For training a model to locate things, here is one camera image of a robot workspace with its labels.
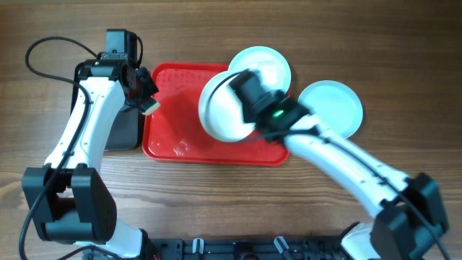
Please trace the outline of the green yellow sponge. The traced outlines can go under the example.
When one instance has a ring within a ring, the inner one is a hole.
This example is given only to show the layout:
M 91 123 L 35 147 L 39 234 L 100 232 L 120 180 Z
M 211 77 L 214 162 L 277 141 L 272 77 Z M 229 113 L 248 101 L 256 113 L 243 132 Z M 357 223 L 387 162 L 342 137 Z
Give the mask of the green yellow sponge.
M 156 111 L 160 107 L 160 103 L 151 97 L 148 101 L 142 103 L 140 105 L 140 113 L 148 116 L 151 115 L 154 111 Z

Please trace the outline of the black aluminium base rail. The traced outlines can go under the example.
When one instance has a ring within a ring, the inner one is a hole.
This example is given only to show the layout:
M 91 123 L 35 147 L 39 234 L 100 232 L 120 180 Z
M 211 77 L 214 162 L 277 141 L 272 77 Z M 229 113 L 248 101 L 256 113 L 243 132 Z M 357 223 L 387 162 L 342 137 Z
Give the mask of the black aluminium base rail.
M 256 238 L 228 240 L 182 240 L 180 238 L 137 239 L 120 241 L 117 245 L 100 245 L 113 255 L 86 250 L 85 259 L 172 259 L 172 260 L 239 260 L 299 259 L 348 260 L 351 256 L 341 247 L 339 236 L 308 236 L 306 238 Z

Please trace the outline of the light blue plate top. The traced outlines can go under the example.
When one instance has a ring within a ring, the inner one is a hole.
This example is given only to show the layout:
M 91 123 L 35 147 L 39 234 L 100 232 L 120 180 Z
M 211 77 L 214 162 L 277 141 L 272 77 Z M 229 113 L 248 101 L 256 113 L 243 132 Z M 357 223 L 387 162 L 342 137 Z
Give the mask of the light blue plate top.
M 253 46 L 239 52 L 230 62 L 229 71 L 256 70 L 268 89 L 281 90 L 287 94 L 292 73 L 285 57 L 266 46 Z

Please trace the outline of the red plastic tray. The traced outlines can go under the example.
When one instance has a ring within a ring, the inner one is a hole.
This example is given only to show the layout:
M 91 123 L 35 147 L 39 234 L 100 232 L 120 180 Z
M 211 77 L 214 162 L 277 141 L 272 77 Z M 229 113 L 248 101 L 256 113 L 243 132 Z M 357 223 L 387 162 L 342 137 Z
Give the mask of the red plastic tray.
M 205 84 L 226 71 L 225 64 L 165 62 L 152 72 L 160 90 L 160 107 L 147 116 L 141 146 L 155 160 L 233 165 L 281 165 L 289 151 L 264 140 L 225 143 L 213 139 L 201 126 L 199 96 Z

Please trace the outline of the black rectangular tray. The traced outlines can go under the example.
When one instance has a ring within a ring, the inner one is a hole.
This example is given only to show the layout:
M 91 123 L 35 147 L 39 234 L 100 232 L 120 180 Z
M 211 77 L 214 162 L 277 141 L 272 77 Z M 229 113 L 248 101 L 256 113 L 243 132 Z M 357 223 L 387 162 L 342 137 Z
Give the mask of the black rectangular tray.
M 119 111 L 110 129 L 106 151 L 134 150 L 142 135 L 143 117 L 135 109 Z

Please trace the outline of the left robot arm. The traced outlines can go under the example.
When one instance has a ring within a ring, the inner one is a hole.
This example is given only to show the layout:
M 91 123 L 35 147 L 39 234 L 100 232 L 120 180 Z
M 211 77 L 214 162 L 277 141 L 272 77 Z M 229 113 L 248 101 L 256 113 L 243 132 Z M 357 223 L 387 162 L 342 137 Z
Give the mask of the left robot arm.
M 134 110 L 149 115 L 159 108 L 158 89 L 141 65 L 141 38 L 109 29 L 103 52 L 80 63 L 71 80 L 76 99 L 64 132 L 43 166 L 22 177 L 29 212 L 19 235 L 34 226 L 42 241 L 91 250 L 111 259 L 155 259 L 147 232 L 118 219 L 116 203 L 100 177 L 103 153 L 117 115 Z

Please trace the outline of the light blue plate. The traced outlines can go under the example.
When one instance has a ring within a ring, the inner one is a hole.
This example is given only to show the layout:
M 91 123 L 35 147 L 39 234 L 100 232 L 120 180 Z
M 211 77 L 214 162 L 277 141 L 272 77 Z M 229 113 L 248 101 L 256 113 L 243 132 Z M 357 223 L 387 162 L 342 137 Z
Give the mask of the light blue plate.
M 266 46 L 253 46 L 239 52 L 230 62 L 229 71 L 256 70 L 268 89 L 281 90 L 287 94 L 292 73 L 285 57 Z
M 355 134 L 364 117 L 357 94 L 345 84 L 333 80 L 310 84 L 300 93 L 298 102 L 311 109 L 343 138 Z

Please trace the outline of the white plate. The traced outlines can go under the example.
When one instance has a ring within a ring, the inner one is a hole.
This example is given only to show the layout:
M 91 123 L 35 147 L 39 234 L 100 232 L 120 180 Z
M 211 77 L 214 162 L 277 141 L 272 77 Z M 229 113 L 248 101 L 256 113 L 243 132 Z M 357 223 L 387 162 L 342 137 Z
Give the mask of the white plate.
M 229 83 L 238 71 L 224 71 L 213 76 L 201 91 L 199 120 L 204 131 L 221 142 L 238 142 L 254 130 L 254 123 L 243 121 L 243 105 Z

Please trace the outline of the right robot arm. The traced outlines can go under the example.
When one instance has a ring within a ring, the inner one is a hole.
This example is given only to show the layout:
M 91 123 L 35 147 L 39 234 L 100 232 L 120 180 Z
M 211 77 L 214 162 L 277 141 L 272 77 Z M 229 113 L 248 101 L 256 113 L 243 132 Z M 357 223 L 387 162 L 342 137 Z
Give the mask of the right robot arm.
M 246 123 L 292 154 L 320 168 L 355 197 L 373 218 L 354 226 L 341 247 L 353 259 L 421 259 L 441 241 L 449 223 L 437 183 L 412 178 L 341 138 L 314 112 L 281 91 L 238 90 Z

